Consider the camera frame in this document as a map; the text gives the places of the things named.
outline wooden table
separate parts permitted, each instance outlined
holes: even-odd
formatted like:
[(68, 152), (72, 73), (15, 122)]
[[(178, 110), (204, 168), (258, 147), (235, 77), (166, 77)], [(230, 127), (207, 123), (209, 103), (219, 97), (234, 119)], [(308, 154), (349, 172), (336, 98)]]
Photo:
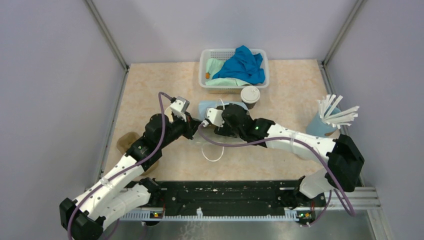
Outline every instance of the wooden table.
[[(105, 173), (121, 158), (116, 147), (118, 139), (128, 132), (142, 135), (149, 118), (160, 113), (159, 91), (189, 100), (188, 112), (193, 117), (198, 115), (198, 104), (202, 100), (240, 101), (238, 94), (208, 94), (199, 86), (198, 71), (198, 62), (131, 65)], [(252, 118), (270, 119), (305, 132), (317, 112), (316, 100), (327, 94), (317, 61), (270, 60), (269, 74), (269, 87), (261, 90), (259, 102), (250, 110)], [(166, 108), (169, 101), (164, 98), (163, 102)], [(201, 146), (196, 141), (179, 138), (162, 150), (159, 166), (148, 176), (161, 181), (280, 180), (298, 179), (322, 168), (312, 160), (260, 146), (226, 148), (221, 160), (209, 162), (203, 157)], [(204, 150), (211, 159), (221, 153), (221, 147), (214, 145), (205, 145)]]

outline light green cloth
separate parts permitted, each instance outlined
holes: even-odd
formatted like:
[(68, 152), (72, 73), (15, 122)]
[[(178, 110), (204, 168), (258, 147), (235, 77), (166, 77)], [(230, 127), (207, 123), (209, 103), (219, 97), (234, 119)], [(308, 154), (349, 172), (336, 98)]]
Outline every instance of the light green cloth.
[(226, 78), (215, 78), (215, 79), (210, 79), (207, 80), (205, 82), (205, 84), (207, 86), (247, 86), (247, 85), (251, 85), (250, 83), (237, 79), (237, 78), (233, 78), (233, 77), (226, 77)]
[(206, 62), (206, 73), (209, 73), (209, 79), (219, 72), (224, 65), (225, 61), (218, 60), (216, 58), (209, 58)]
[(226, 77), (226, 78), (215, 78), (212, 79), (212, 77), (219, 72), (224, 65), (225, 61), (216, 59), (216, 58), (209, 58), (206, 62), (206, 73), (209, 73), (209, 79), (206, 80), (207, 86), (245, 86), (245, 85), (251, 85), (250, 83), (233, 78), (233, 77)]

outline folded cloth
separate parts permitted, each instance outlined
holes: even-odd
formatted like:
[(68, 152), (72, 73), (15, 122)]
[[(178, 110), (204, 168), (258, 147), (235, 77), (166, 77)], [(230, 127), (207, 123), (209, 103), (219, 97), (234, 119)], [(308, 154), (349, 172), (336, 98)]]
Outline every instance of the folded cloth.
[(206, 73), (209, 74), (209, 76), (213, 76), (217, 74), (223, 67), (225, 61), (216, 59), (216, 58), (209, 58), (206, 62)]
[(235, 54), (225, 61), (221, 70), (213, 75), (212, 79), (236, 78), (250, 84), (262, 84), (265, 73), (261, 67), (262, 55), (253, 55), (246, 46), (235, 49)]
[(211, 80), (207, 80), (205, 82), (207, 86), (247, 86), (251, 85), (250, 83), (237, 79), (232, 77), (226, 77), (226, 78), (215, 78)]

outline white cup lid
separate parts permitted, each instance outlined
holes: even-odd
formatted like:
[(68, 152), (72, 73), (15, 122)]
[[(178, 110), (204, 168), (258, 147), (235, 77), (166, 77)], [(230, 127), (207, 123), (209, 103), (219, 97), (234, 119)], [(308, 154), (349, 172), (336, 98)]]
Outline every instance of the white cup lid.
[(261, 97), (261, 92), (255, 86), (247, 86), (241, 90), (241, 100), (247, 104), (256, 103)]

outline gray floor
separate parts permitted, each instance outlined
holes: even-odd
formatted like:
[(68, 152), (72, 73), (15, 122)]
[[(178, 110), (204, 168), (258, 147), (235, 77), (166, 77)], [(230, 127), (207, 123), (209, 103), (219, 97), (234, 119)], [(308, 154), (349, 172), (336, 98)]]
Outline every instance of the gray floor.
[[(374, 240), (365, 211), (328, 211), (311, 228), (294, 222), (120, 222), (110, 240)], [(108, 235), (114, 224), (105, 231)]]

